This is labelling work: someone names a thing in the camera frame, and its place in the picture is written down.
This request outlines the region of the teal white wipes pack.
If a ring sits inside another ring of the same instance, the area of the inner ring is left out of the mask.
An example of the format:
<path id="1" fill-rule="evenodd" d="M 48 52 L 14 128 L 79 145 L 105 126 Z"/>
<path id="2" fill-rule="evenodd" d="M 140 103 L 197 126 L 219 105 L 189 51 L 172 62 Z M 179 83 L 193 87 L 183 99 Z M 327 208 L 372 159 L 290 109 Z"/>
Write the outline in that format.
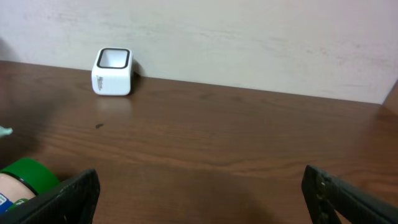
<path id="1" fill-rule="evenodd" d="M 0 126 L 0 138 L 3 138 L 4 136 L 9 136 L 13 133 L 12 128 L 5 128 Z"/>

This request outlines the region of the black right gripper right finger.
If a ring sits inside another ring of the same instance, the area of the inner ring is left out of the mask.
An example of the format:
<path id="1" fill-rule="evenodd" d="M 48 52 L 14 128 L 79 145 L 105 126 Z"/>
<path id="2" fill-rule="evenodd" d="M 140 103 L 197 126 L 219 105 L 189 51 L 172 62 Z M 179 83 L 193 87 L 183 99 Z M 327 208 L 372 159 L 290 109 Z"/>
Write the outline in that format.
<path id="1" fill-rule="evenodd" d="M 306 166 L 301 188 L 313 224 L 340 224 L 338 214 L 351 223 L 397 224 L 396 207 L 318 167 Z"/>

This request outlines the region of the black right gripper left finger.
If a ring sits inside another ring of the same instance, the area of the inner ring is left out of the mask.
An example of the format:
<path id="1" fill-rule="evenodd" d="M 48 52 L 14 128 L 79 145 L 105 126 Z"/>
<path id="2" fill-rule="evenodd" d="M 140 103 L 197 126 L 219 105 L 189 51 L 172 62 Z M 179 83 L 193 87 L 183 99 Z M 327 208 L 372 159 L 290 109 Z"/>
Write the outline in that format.
<path id="1" fill-rule="evenodd" d="M 2 214 L 1 224 L 90 224 L 99 196 L 98 174 L 88 169 Z"/>

